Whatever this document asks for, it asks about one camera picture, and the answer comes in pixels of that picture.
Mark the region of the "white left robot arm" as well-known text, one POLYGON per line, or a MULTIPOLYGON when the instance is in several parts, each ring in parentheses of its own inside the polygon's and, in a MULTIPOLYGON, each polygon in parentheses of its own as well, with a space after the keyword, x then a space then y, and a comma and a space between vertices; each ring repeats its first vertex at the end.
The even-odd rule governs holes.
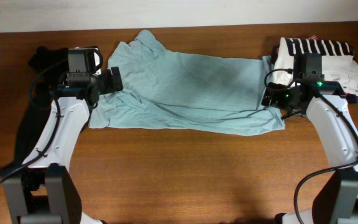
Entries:
POLYGON ((99 97, 124 88, 119 68, 103 70, 103 61, 97 46, 68 50, 68 70, 50 91, 50 114, 39 140, 20 167, 0 178, 13 223, 99 223, 83 211, 69 169, 99 97))

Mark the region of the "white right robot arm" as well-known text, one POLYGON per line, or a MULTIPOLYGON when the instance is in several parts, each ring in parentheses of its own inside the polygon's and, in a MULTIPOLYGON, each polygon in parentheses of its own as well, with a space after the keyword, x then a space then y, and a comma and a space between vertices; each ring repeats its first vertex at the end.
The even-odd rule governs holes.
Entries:
POLYGON ((262 105, 286 111, 287 119, 302 114, 313 123, 329 167, 302 178, 296 186, 294 213, 279 213, 275 223, 358 223, 358 131, 352 122, 346 94, 338 82, 326 81, 320 54, 296 54, 293 75, 287 85, 265 82, 262 105), (330 172, 313 205, 298 208, 301 186, 317 175, 330 172))

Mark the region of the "light blue t-shirt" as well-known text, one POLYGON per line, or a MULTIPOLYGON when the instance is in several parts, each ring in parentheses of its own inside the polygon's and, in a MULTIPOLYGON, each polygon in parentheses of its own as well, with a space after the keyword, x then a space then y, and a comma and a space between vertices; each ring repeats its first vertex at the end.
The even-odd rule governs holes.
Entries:
POLYGON ((270 57, 221 58, 172 52, 148 30, 121 42, 108 60, 122 91, 102 95, 89 126, 195 129, 255 136, 283 130, 281 113, 261 104, 270 57))

